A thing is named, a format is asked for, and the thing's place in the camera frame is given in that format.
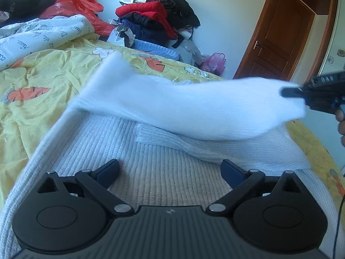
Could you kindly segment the right hand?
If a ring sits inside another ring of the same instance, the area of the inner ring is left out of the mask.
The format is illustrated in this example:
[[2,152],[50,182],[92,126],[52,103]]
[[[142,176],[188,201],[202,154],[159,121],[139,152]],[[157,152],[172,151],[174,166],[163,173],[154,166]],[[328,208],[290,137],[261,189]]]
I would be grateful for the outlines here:
[[341,109],[338,109],[336,114],[336,120],[338,121],[338,132],[340,133],[342,146],[345,147],[345,120],[344,112]]

